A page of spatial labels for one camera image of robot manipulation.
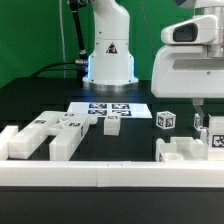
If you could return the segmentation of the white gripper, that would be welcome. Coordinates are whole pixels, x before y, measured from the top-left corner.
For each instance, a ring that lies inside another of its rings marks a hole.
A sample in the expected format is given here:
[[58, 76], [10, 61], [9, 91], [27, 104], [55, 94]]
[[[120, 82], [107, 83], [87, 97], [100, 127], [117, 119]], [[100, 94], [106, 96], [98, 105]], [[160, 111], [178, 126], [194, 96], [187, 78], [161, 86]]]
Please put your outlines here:
[[204, 46], [164, 46], [155, 58], [151, 91], [158, 98], [193, 98], [202, 128], [202, 98], [224, 98], [224, 58], [209, 58]]

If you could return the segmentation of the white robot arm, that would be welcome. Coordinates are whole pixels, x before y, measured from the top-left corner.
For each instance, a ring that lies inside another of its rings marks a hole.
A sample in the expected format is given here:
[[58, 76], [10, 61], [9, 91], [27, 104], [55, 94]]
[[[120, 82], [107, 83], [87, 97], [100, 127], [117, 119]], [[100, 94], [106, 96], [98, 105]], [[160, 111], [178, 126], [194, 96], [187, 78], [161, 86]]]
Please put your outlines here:
[[[194, 16], [161, 32], [151, 92], [159, 98], [224, 98], [224, 0], [173, 0]], [[129, 52], [130, 17], [115, 0], [90, 0], [95, 43], [88, 57], [84, 86], [119, 91], [138, 83]]]

